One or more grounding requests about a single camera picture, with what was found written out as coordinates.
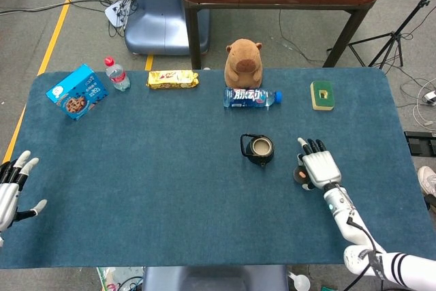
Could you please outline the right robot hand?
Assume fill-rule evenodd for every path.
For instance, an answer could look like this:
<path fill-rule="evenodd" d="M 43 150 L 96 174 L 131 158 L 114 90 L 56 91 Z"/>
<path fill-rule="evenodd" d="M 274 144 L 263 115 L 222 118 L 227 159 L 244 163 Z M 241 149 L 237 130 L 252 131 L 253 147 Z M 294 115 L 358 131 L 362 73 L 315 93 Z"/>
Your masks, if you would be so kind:
<path fill-rule="evenodd" d="M 320 139 L 297 138 L 303 153 L 297 155 L 294 180 L 305 190 L 329 190 L 340 185 L 341 173 L 330 151 Z"/>

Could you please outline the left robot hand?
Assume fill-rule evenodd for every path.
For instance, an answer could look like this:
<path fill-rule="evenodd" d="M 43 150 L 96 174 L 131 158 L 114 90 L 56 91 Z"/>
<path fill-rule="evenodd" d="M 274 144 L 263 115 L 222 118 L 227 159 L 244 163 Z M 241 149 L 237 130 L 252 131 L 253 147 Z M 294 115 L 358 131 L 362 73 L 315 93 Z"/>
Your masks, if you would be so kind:
<path fill-rule="evenodd" d="M 18 201 L 30 172 L 38 164 L 37 157 L 30 158 L 29 150 L 23 151 L 16 159 L 1 164 L 1 232 L 14 222 L 39 215 L 47 204 L 41 199 L 27 211 L 18 210 Z"/>

